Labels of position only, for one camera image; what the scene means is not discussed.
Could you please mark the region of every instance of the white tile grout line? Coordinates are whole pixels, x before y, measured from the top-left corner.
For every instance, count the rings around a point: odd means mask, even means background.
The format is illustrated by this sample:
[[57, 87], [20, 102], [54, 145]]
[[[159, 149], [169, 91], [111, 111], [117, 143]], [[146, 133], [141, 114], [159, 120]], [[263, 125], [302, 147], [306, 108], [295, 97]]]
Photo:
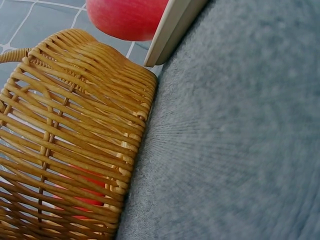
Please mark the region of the white tile grout line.
[[0, 9], [2, 8], [2, 6], [5, 4], [5, 0], [2, 0], [2, 3], [0, 4]]
[[134, 41], [131, 43], [131, 45], [130, 45], [130, 47], [129, 47], [129, 50], [128, 50], [128, 52], [127, 52], [126, 55], [125, 55], [125, 57], [126, 57], [127, 59], [130, 57], [131, 52], [132, 52], [132, 49], [134, 49], [135, 43], [136, 43], [136, 42], [134, 42]]
[[13, 36], [11, 37], [11, 39], [9, 40], [9, 42], [6, 44], [6, 46], [8, 45], [8, 47], [10, 47], [10, 43], [12, 42], [12, 40], [15, 38], [15, 36], [17, 35], [18, 31], [21, 29], [21, 27], [23, 26], [23, 24], [26, 22], [26, 20], [28, 19], [28, 17], [30, 16], [32, 9], [34, 8], [35, 4], [38, 2], [38, 0], [35, 0], [34, 3], [32, 3], [29, 12], [27, 13], [27, 15], [25, 16], [25, 18], [22, 20], [21, 24], [18, 26], [17, 30], [14, 32]]
[[[29, 3], [34, 3], [36, 2], [36, 0], [11, 0], [14, 2], [29, 2]], [[57, 3], [57, 2], [51, 2], [51, 1], [37, 1], [37, 3], [39, 4], [48, 4], [48, 5], [54, 5], [54, 6], [59, 6], [59, 7], [65, 7], [65, 8], [69, 8], [69, 9], [77, 9], [80, 10], [82, 7], [78, 7], [78, 6], [71, 6], [71, 5], [67, 5], [67, 4], [63, 4], [63, 3]]]
[[85, 7], [86, 7], [86, 4], [84, 4], [84, 5], [79, 9], [79, 11], [76, 13], [76, 15], [74, 16], [73, 22], [72, 22], [71, 27], [70, 27], [71, 29], [73, 29], [73, 28], [75, 27], [75, 24], [76, 24], [76, 22], [77, 22], [78, 16], [79, 16], [79, 14], [85, 9]]

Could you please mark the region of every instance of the wicker basket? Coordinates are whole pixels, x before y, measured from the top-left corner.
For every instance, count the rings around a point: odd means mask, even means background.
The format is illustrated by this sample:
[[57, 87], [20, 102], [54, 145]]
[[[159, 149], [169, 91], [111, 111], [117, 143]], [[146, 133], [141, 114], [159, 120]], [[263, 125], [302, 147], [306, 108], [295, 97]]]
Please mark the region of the wicker basket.
[[21, 60], [0, 94], [0, 239], [111, 239], [156, 76], [79, 29], [0, 56]]

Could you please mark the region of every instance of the rattan basket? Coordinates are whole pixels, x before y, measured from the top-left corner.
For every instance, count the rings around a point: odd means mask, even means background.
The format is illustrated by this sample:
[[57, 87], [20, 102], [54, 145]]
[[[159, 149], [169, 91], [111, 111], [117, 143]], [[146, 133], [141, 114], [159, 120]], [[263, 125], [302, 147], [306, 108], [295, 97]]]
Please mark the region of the rattan basket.
[[111, 239], [156, 76], [79, 29], [0, 56], [12, 61], [22, 62], [0, 94], [0, 239]]

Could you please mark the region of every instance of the gray fabric surface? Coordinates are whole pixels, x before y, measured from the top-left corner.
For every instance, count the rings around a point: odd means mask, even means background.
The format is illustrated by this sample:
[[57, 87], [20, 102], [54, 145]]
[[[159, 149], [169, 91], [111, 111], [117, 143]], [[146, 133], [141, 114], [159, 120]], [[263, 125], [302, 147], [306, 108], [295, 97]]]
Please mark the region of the gray fabric surface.
[[320, 1], [210, 1], [165, 66], [118, 240], [320, 239]]

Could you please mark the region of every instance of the red object inside basket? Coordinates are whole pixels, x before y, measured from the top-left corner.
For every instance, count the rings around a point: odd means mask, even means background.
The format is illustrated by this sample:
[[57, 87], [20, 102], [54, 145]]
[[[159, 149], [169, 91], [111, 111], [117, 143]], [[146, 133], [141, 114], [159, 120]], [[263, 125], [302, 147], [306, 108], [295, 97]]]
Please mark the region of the red object inside basket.
[[[96, 173], [94, 173], [94, 172], [92, 172], [92, 171], [88, 171], [88, 170], [83, 169], [83, 168], [81, 168], [81, 167], [74, 166], [74, 165], [69, 165], [69, 166], [72, 166], [72, 167], [75, 168], [75, 169], [79, 169], [79, 170], [81, 170], [81, 171], [84, 171], [84, 172], [91, 173], [91, 174], [93, 174], [93, 175], [99, 176], [99, 174], [96, 174]], [[105, 183], [104, 183], [104, 182], [101, 182], [101, 181], [98, 181], [98, 180], [89, 178], [89, 177], [87, 177], [87, 176], [82, 176], [82, 178], [84, 178], [84, 179], [86, 179], [87, 181], [89, 181], [89, 182], [91, 182], [91, 183], [94, 183], [94, 184], [96, 184], [96, 185], [98, 185], [98, 186], [100, 186], [100, 187], [102, 187], [102, 188], [105, 187]], [[96, 196], [100, 196], [100, 197], [103, 197], [103, 196], [104, 196], [104, 194], [99, 193], [99, 192], [96, 192], [96, 191], [93, 191], [93, 190], [89, 190], [89, 189], [86, 189], [86, 188], [82, 188], [82, 189], [83, 189], [84, 191], [89, 192], [89, 193], [91, 193], [91, 194], [94, 194], [94, 195], [96, 195]], [[54, 195], [53, 197], [54, 197], [54, 198], [57, 198], [57, 199], [61, 199], [61, 197], [58, 197], [58, 196], [56, 196], [56, 195]], [[83, 198], [83, 197], [76, 197], [76, 199], [81, 200], [82, 202], [84, 202], [84, 203], [86, 203], [86, 204], [90, 204], [90, 205], [95, 205], [95, 206], [103, 206], [103, 205], [104, 205], [103, 202], [97, 201], [97, 200], [93, 200], [93, 199], [88, 199], [88, 198]], [[79, 210], [85, 211], [85, 212], [88, 212], [88, 211], [89, 211], [88, 209], [86, 209], [86, 208], [84, 208], [84, 207], [76, 207], [76, 208], [79, 209]], [[77, 218], [77, 219], [88, 219], [86, 216], [77, 216], [77, 215], [75, 215], [74, 217]]]

